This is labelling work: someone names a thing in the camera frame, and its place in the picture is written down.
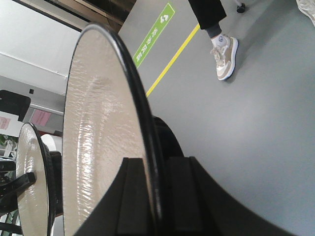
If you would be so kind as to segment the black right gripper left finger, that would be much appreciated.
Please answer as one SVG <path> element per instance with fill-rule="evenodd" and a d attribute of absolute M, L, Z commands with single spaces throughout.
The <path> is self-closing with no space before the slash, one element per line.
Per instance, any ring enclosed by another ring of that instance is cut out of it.
<path fill-rule="evenodd" d="M 141 158 L 124 158 L 110 188 L 76 236 L 153 236 Z"/>

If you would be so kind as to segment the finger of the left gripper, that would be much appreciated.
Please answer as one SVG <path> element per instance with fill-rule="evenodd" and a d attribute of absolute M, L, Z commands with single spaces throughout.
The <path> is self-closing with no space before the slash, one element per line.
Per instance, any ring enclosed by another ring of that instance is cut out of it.
<path fill-rule="evenodd" d="M 36 182 L 33 172 L 25 173 L 20 177 L 0 187 L 0 212 L 8 213 L 18 208 L 18 194 Z"/>

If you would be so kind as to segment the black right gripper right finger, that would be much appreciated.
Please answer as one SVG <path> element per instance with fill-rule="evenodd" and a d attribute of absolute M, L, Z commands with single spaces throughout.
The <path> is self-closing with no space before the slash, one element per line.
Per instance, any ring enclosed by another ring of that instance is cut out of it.
<path fill-rule="evenodd" d="M 170 198 L 168 236 L 288 236 L 229 195 L 195 157 L 165 160 Z"/>

